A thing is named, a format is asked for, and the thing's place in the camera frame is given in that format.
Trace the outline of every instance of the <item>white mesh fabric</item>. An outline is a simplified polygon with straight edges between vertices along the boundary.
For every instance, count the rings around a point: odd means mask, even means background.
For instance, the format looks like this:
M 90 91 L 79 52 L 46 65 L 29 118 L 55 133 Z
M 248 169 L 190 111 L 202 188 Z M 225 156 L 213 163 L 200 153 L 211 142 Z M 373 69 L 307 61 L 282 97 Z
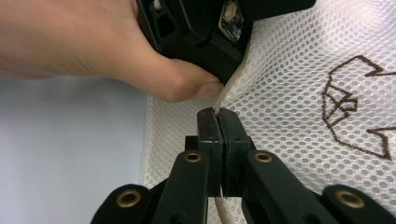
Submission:
M 318 0 L 312 9 L 255 22 L 247 64 L 229 88 L 221 105 L 305 186 L 321 193 L 349 185 L 396 215 L 395 1 Z M 151 101 L 144 184 L 168 174 L 176 157 L 170 151 L 183 150 L 184 135 L 195 134 L 200 106 L 209 105 Z M 163 125 L 169 116 L 178 124 Z M 225 208 L 230 223 L 245 222 L 237 200 Z

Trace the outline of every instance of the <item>brown line drawing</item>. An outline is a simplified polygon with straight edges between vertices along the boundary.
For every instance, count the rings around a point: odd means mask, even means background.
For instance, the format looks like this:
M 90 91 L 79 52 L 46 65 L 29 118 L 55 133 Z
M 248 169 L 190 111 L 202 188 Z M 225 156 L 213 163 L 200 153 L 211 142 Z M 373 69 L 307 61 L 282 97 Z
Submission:
M 380 133 L 381 131 L 396 131 L 396 127 L 386 127 L 386 128 L 377 128 L 377 129 L 368 129 L 366 130 L 367 133 L 371 133 L 371 134 L 375 134 L 377 136 L 379 136 L 381 138 L 381 142 L 382 142 L 382 152 L 383 154 L 379 154 L 367 149 L 364 149 L 362 147 L 356 147 L 353 146 L 349 143 L 343 142 L 340 138 L 338 138 L 337 133 L 334 130 L 334 126 L 337 125 L 340 121 L 347 119 L 351 116 L 350 113 L 348 113 L 348 111 L 352 111 L 352 112 L 356 112 L 358 111 L 358 98 L 349 98 L 352 96 L 352 93 L 346 90 L 343 90 L 341 88 L 338 88 L 334 85 L 332 85 L 332 75 L 339 69 L 341 69 L 342 67 L 344 67 L 345 65 L 355 61 L 355 60 L 361 60 L 363 63 L 368 64 L 370 67 L 372 67 L 374 69 L 374 71 L 369 72 L 368 74 L 364 75 L 365 77 L 383 77 L 383 76 L 395 76 L 396 72 L 390 72 L 390 73 L 384 73 L 381 74 L 381 72 L 384 71 L 384 69 L 379 66 L 376 63 L 373 63 L 371 60 L 369 60 L 368 58 L 362 56 L 362 55 L 358 55 L 355 56 L 349 60 L 347 60 L 344 63 L 341 63 L 340 65 L 336 66 L 328 75 L 329 75 L 329 80 L 324 88 L 324 91 L 322 93 L 322 99 L 323 99 L 323 106 L 322 106 L 322 119 L 323 121 L 326 123 L 327 127 L 331 130 L 332 132 L 332 136 L 334 138 L 334 140 L 336 142 L 338 142 L 339 144 L 346 146 L 346 147 L 350 147 L 353 149 L 357 149 L 361 152 L 370 154 L 370 155 L 374 155 L 380 159 L 384 159 L 384 160 L 390 160 L 391 161 L 391 156 L 390 156 L 390 152 L 389 152 L 389 140 L 388 138 Z M 332 88 L 333 90 L 336 91 L 340 91 L 341 93 L 344 94 L 343 98 L 339 101 L 337 101 L 333 96 L 331 96 L 329 94 L 329 89 Z M 329 97 L 330 100 L 334 103 L 334 107 L 332 108 L 330 113 L 327 113 L 327 101 L 326 98 Z M 342 106 L 342 104 L 344 103 L 353 103 L 354 106 L 353 107 L 348 107 L 348 108 L 344 108 Z M 334 113 L 338 110 L 341 109 L 341 111 L 343 111 L 344 116 L 336 119 L 333 122 L 330 122 L 329 119 L 332 117 L 332 115 L 334 115 Z

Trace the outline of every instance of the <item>black device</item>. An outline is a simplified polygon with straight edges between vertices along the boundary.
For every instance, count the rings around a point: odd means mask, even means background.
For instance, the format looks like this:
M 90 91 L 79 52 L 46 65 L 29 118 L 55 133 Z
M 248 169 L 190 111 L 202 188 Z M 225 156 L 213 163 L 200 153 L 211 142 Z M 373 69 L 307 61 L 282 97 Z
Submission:
M 162 55 L 203 67 L 226 84 L 242 62 L 254 21 L 316 0 L 137 0 L 141 29 Z
M 186 137 L 169 177 L 153 189 L 115 189 L 92 224 L 205 224 L 207 198 L 221 196 L 242 198 L 248 224 L 396 223 L 357 189 L 306 189 L 274 153 L 256 150 L 233 111 L 207 108 L 197 117 L 198 134 Z

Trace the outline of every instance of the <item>metal grommet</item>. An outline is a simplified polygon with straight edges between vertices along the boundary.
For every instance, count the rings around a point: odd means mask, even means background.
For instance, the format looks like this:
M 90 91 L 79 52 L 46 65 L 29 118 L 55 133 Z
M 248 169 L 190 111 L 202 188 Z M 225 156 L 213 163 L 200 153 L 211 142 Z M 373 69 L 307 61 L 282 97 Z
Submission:
M 343 203 L 344 205 L 352 208 L 364 207 L 364 200 L 361 197 L 346 190 L 336 191 L 335 198 L 338 200 L 338 202 Z
M 186 156 L 184 156 L 184 159 L 189 162 L 198 162 L 201 160 L 201 158 L 202 158 L 201 155 L 196 152 L 191 152 L 191 153 L 187 154 Z
M 254 159 L 256 159 L 256 161 L 260 161 L 260 162 L 270 162 L 270 161 L 272 161 L 271 155 L 269 155 L 269 154 L 267 154 L 265 152 L 256 153 L 256 155 L 254 155 Z
M 135 189 L 126 189 L 117 197 L 117 205 L 122 208 L 129 208 L 140 202 L 141 195 Z

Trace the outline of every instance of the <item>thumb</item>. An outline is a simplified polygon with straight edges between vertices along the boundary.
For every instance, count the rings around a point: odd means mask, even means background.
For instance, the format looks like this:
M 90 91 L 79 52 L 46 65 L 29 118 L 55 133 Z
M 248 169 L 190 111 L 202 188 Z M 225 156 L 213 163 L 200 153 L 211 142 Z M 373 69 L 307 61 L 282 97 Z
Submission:
M 208 99 L 224 88 L 217 77 L 201 67 L 165 58 L 154 50 L 140 51 L 130 65 L 133 71 L 121 80 L 166 102 Z

